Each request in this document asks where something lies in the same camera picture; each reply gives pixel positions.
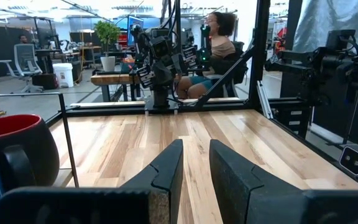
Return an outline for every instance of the wooden tabletop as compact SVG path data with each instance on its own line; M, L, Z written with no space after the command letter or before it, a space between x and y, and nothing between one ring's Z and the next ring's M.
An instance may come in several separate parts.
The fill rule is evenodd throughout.
M117 84L132 84L132 81L139 84L139 77L137 75L130 76L129 74L120 75L94 75L91 77L91 82L94 85L117 85Z
M100 47L100 46L84 46L84 47L80 47L80 49L85 49L85 50L87 50L87 49L100 49L100 48L102 48L102 47Z
M357 182L254 110L69 118L69 127L80 187L118 187L182 139L178 223L222 223L209 169L210 139L300 189L358 189ZM60 164L69 167L62 123L51 130Z

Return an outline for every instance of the white trash bin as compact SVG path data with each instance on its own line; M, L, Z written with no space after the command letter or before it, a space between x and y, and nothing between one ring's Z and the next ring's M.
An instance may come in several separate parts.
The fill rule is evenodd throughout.
M73 65L71 63L56 63L53 64L53 70L61 87L73 87Z

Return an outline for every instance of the green plant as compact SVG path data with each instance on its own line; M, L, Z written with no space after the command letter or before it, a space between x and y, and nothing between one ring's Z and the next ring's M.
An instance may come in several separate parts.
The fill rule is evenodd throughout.
M103 21L99 21L95 24L94 28L100 41L106 46L106 57L108 57L109 46L118 39L120 30L115 24Z

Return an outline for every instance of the woman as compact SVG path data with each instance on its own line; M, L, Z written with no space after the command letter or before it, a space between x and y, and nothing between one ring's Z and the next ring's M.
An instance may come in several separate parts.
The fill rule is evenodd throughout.
M211 28L209 34L211 39L211 57L225 58L227 55L236 52L233 43L228 38L232 35L236 16L231 13L211 13L206 23ZM203 75L212 75L214 70L209 68ZM204 76L182 77L178 84L178 97L180 99L198 99L212 87L212 80Z

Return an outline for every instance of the white office chair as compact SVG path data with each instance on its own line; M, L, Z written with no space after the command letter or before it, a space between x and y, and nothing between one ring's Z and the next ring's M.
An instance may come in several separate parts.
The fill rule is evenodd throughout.
M15 54L15 66L18 72L18 75L14 73L10 62L12 60L0 60L0 63L5 63L9 73L12 77L18 78L25 81L25 87L21 91L22 93L31 92L31 91L40 91L43 92L44 88L42 86L35 86L30 83L31 78L34 75L41 74L41 68L37 65L35 61L35 51L33 44L16 44L14 46Z

